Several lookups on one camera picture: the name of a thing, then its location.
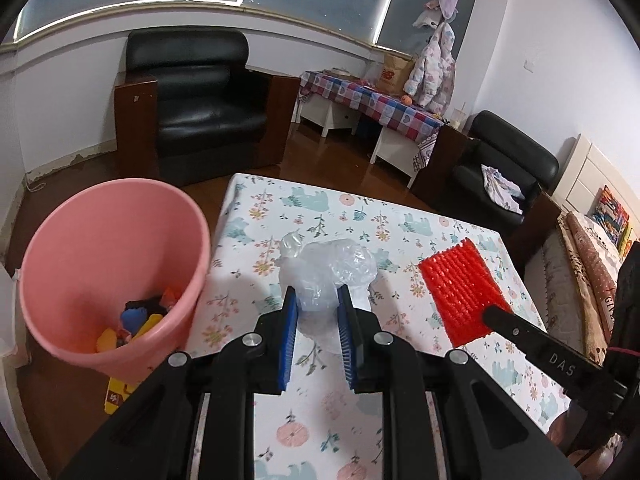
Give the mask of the blue wrapper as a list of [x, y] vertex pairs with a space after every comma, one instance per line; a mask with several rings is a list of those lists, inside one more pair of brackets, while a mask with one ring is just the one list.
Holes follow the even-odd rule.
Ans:
[[126, 309], [120, 315], [120, 324], [131, 336], [136, 336], [148, 318], [148, 311], [145, 307]]

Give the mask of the red foam fruit net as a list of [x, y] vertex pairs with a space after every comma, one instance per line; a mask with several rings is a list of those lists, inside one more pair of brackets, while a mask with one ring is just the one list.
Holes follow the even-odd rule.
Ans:
[[424, 259], [419, 269], [454, 348], [491, 333], [483, 321], [483, 312], [488, 307], [513, 312], [480, 252], [468, 238]]

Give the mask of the clear plastic bag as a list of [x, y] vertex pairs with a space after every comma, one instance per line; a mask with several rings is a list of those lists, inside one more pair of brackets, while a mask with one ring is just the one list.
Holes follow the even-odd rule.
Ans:
[[337, 289], [347, 286], [352, 304], [369, 311], [369, 287], [378, 276], [372, 254], [349, 238], [305, 243], [294, 231], [280, 240], [276, 265], [281, 288], [295, 290], [297, 329], [320, 349], [339, 354]]

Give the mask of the pink plastic trash bucket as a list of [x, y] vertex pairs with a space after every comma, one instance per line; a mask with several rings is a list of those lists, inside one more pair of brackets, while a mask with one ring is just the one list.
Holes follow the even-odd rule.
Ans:
[[[111, 180], [55, 209], [21, 267], [26, 325], [43, 349], [128, 384], [142, 382], [184, 347], [212, 256], [201, 208], [172, 185]], [[127, 302], [171, 289], [177, 303], [152, 330], [105, 352], [96, 341], [119, 326]]]

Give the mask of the floral bear bed sheet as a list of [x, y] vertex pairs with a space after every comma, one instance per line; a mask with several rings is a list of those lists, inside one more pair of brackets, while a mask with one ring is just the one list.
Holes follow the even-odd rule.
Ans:
[[[438, 214], [318, 186], [236, 174], [193, 185], [213, 232], [213, 260], [186, 344], [194, 356], [220, 350], [282, 304], [280, 241], [348, 238], [372, 254], [378, 274], [364, 304], [384, 330], [438, 356], [450, 347], [420, 262], [472, 240], [513, 311], [542, 321], [500, 236]], [[347, 387], [340, 346], [298, 336], [291, 381], [255, 402], [259, 479], [377, 479], [382, 474], [382, 399]]]

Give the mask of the white table checkered cloth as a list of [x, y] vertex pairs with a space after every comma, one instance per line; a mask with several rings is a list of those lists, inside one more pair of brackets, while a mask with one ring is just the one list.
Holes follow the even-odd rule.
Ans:
[[378, 92], [356, 81], [323, 72], [306, 72], [300, 76], [297, 116], [322, 127], [327, 134], [332, 129], [355, 129], [350, 115], [375, 122], [374, 149], [370, 162], [381, 159], [416, 180], [425, 168], [435, 147], [442, 121], [400, 99]]

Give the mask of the hanging child's floral jacket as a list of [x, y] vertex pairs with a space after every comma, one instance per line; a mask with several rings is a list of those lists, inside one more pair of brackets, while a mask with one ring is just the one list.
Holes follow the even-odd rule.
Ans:
[[458, 3], [459, 0], [431, 0], [412, 24], [414, 28], [431, 28], [433, 33], [414, 61], [402, 87], [402, 99], [439, 117], [445, 115], [454, 93], [456, 60], [452, 50], [456, 35], [451, 22], [458, 14]]

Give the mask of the brown paper bag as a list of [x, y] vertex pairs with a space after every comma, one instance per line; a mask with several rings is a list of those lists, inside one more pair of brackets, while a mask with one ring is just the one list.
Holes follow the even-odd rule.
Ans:
[[390, 96], [401, 96], [404, 85], [413, 69], [414, 61], [385, 53], [382, 70], [375, 87]]

